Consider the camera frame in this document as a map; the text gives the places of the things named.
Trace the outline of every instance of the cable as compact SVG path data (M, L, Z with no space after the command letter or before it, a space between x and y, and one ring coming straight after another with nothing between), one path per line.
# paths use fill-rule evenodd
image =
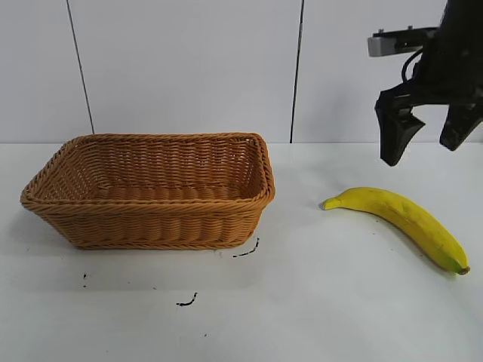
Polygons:
M402 70L401 70L401 78L402 78L402 81L405 83L406 81L408 81L408 78L406 77L406 73L408 72L408 67L409 65L411 64L411 62L413 60L416 59L416 57L420 54L422 54L423 52L423 49L418 49L416 51L416 53L414 53L413 55L411 55L408 60L406 60L405 64L402 66Z

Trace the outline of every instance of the black scribble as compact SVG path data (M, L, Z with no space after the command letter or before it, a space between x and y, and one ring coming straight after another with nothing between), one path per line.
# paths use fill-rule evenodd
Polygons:
M257 243L255 244L255 247L253 248L253 250L247 251L246 253L243 253L243 254L234 255L233 257L238 258L239 256L245 256L245 255L248 255L248 254L252 254L258 248L258 242L259 241L260 241L260 238L257 238Z
M198 292L195 292L195 294L193 294L193 298L191 299L190 302L187 302L187 303L176 303L176 305L178 305L180 307L187 307L188 305L193 304L193 302L195 301L197 295L198 295Z

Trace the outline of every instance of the black mark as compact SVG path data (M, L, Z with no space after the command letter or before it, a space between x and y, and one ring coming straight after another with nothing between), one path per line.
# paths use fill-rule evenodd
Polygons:
M257 243L255 244L255 247L253 250L250 250L246 253L243 253L243 254L239 254L239 255L234 255L233 257L234 258L238 258L239 256L245 256L245 255L248 255L248 254L252 254L257 248L258 248L258 242L260 241L260 238L257 238Z
M70 10L69 0L66 0L66 3L67 3L67 14L69 15L70 29L72 30L72 40L74 41L75 55L77 55L78 70L81 73L81 81L82 81L82 89L84 90L85 105L87 106L87 109L88 109L89 122L91 123L92 134L94 134L95 132L94 132L94 123L92 121L91 105L89 104L88 90L85 87L84 71L82 70L81 56L78 53L77 37L75 36L74 22L72 21L72 12Z
M193 299L191 299L191 302L187 302L187 303L176 303L176 305L178 305L180 307L187 307L188 305L193 304L193 302L195 301L197 295L198 295L198 292L195 292L195 294L193 294Z
M294 79L294 98L292 99L292 122L290 125L290 143L294 141L294 120L295 120L295 104L297 103L297 85L299 83L299 64L300 64L300 49L302 46L302 30L303 30L303 8L305 0L300 3L300 23L299 23L299 38L297 41L297 58L295 61L295 79Z

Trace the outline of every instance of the banana stem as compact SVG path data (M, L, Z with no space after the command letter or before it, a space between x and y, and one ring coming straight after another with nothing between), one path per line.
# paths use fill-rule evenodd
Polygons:
M336 209L340 206L340 200L338 198L328 198L320 204L320 208L323 210Z

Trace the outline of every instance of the basket rim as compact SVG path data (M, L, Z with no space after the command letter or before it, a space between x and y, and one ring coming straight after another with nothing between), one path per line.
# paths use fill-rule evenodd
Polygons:
M220 199L189 199L189 200L119 200L119 199L41 199L35 196L35 188L41 185L45 179L54 172L62 158L66 157L72 152L77 145L81 143L91 142L95 140L146 140L152 138L154 140L164 140L169 142L179 142L182 140L202 140L202 139L253 139L258 148L258 155L260 156L260 163L263 188L260 192L252 198L240 198L236 200L220 200ZM48 211L49 213L102 213L109 209L112 211L113 207L118 207L119 210L125 212L151 212L151 211L173 211L182 212L188 210L189 212L206 211L207 207L213 208L213 211L227 211L227 210L253 210L260 207L265 207L275 197L275 185L272 175L272 168L270 166L268 149L265 141L257 133L195 133L195 134L146 134L146 133L99 133L86 136L76 137L62 145L50 161L33 177L29 184L23 189L20 196L22 205L32 211Z

